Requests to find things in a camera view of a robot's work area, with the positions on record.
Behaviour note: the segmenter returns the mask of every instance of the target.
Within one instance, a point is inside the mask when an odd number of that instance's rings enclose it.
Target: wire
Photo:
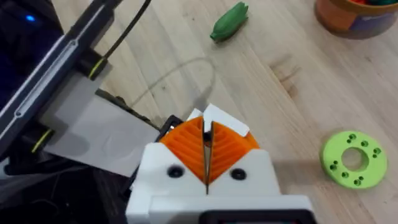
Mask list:
[[[130,33],[132,28],[136,25],[136,23],[141,18],[141,16],[145,12],[145,10],[148,8],[150,1],[151,0],[145,0],[145,2],[141,6],[140,10],[137,12],[134,19],[130,22],[130,24],[123,31],[123,33],[120,35],[120,37],[115,41],[115,43],[111,46],[111,48],[104,54],[105,59],[108,59],[113,54],[113,52],[117,49],[117,47],[119,47],[121,42],[124,40],[124,38],[126,38],[126,36]]]

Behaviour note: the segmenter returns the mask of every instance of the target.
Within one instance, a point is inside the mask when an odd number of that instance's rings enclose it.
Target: green object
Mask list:
[[[386,6],[389,4],[395,4],[398,0],[366,0],[366,4],[372,6]]]
[[[248,19],[246,15],[248,9],[249,6],[246,6],[243,2],[237,3],[218,19],[214,25],[213,32],[210,34],[210,38],[218,42],[234,35],[242,23]]]
[[[363,160],[358,170],[343,165],[346,149],[355,148]],[[325,172],[338,184],[351,189],[367,189],[377,185],[387,171],[387,156],[370,136],[357,131],[343,131],[333,135],[325,144],[320,159]]]

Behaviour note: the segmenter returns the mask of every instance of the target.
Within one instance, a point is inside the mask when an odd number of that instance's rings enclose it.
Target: wooden surface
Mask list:
[[[88,0],[53,0],[65,30]],[[236,0],[153,0],[112,55],[102,88],[157,125],[213,103],[245,122],[273,160],[284,194],[310,197],[320,223],[397,223],[398,26],[341,39],[315,19],[314,0],[246,0],[249,20],[228,42],[209,38]],[[97,46],[109,48],[142,1],[124,0]],[[330,134],[355,129],[388,153],[385,179],[344,189],[322,171]]]

